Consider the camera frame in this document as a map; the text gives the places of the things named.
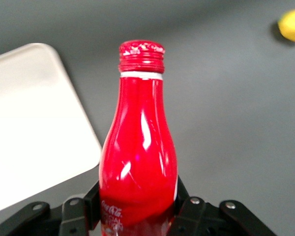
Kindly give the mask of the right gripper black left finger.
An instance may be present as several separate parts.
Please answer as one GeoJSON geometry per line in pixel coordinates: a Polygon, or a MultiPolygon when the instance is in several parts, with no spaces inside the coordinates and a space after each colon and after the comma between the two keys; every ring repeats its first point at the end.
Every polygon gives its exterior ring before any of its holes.
{"type": "Polygon", "coordinates": [[[0,236],[88,236],[100,220],[99,182],[83,197],[50,208],[32,202],[0,223],[0,236]]]}

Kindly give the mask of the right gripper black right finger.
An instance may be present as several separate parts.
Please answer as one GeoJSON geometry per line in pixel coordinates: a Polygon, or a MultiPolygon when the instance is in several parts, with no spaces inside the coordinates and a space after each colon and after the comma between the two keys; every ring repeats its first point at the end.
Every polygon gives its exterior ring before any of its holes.
{"type": "Polygon", "coordinates": [[[219,206],[190,196],[179,178],[175,217],[168,236],[275,236],[244,204],[236,200],[222,201],[219,206]]]}

